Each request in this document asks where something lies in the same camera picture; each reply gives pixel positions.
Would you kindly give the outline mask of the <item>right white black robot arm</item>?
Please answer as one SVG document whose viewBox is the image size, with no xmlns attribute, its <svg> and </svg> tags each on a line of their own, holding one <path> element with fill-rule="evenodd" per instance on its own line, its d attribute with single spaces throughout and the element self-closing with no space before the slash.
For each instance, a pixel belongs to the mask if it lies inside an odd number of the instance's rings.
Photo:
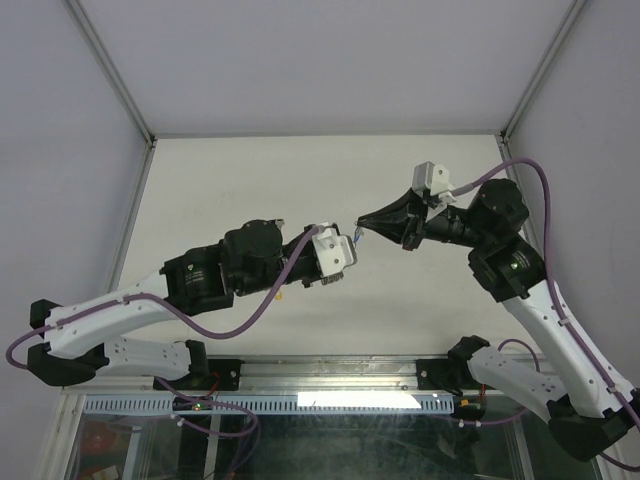
<svg viewBox="0 0 640 480">
<path fill-rule="evenodd" d="M 551 280 L 544 259 L 521 236 L 529 217 L 515 182 L 491 179 L 467 208 L 433 215 L 433 201 L 413 190 L 358 218 L 407 251 L 424 240 L 469 248 L 475 280 L 528 332 L 553 368 L 550 375 L 508 360 L 478 336 L 448 352 L 448 378 L 459 387 L 494 387 L 544 421 L 558 445 L 588 462 L 634 427 L 639 391 L 588 337 Z"/>
</svg>

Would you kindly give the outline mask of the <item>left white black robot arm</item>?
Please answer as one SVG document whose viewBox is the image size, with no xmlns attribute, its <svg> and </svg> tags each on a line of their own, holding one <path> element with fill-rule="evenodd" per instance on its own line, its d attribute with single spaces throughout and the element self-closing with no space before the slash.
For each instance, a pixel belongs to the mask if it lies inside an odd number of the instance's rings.
<svg viewBox="0 0 640 480">
<path fill-rule="evenodd" d="M 203 338 L 228 340 L 263 315 L 282 286 L 310 287 L 343 278 L 357 261 L 352 239 L 335 224 L 310 225 L 291 242 L 279 220 L 252 220 L 216 244 L 188 250 L 134 285 L 72 306 L 34 302 L 30 325 L 40 342 L 27 350 L 26 369 L 49 386 L 68 387 L 100 376 L 158 377 L 198 388 L 210 374 L 199 340 L 135 340 L 130 333 L 181 321 Z M 228 309 L 238 297 L 264 293 L 240 326 L 216 333 L 195 317 Z"/>
</svg>

